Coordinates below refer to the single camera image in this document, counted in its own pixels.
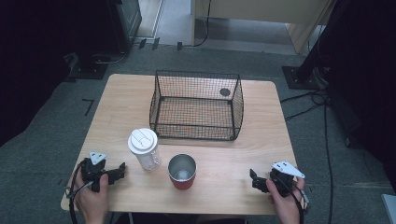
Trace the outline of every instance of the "wooden table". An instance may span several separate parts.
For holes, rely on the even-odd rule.
[[[276,86],[268,81],[242,80],[245,102],[242,129],[235,141],[160,140],[160,168],[144,171],[128,148],[131,131],[149,127],[154,76],[112,75],[78,156],[106,153],[106,169],[126,162],[125,178],[109,187],[110,211],[272,215],[266,194],[251,187],[249,169],[268,176],[271,164],[296,165]],[[176,189],[167,164],[178,153],[192,155],[197,176],[190,189]],[[68,209],[63,197],[61,206]]]

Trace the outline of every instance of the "person's left hand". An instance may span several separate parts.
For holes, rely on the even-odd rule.
[[[70,178],[67,186],[71,186],[73,176]],[[73,190],[79,189],[84,185],[81,177],[81,170],[78,170],[76,183]],[[82,213],[87,224],[105,223],[108,212],[108,175],[102,175],[100,178],[100,191],[94,192],[90,188],[81,189],[75,196],[75,205]]]

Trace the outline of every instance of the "black wire basket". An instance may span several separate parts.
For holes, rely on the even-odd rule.
[[[232,141],[243,115],[239,75],[156,71],[149,125],[159,138]]]

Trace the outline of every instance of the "cup lid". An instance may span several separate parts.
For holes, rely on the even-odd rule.
[[[128,146],[133,153],[144,154],[153,149],[157,142],[157,135],[150,129],[142,128],[132,131]]]

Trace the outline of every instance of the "finger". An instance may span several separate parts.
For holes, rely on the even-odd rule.
[[[305,180],[303,178],[297,177],[297,184],[296,187],[298,189],[303,189],[305,186]]]
[[[104,174],[100,177],[99,185],[100,185],[100,193],[107,193],[107,188],[108,188],[107,174]]]
[[[70,175],[69,181],[67,181],[67,187],[70,188],[72,186],[72,181],[73,181],[73,174]]]
[[[267,179],[267,181],[265,181],[265,184],[267,185],[267,188],[270,191],[274,202],[279,202],[282,199],[282,196],[280,196],[279,192],[277,191],[274,182],[271,179]]]

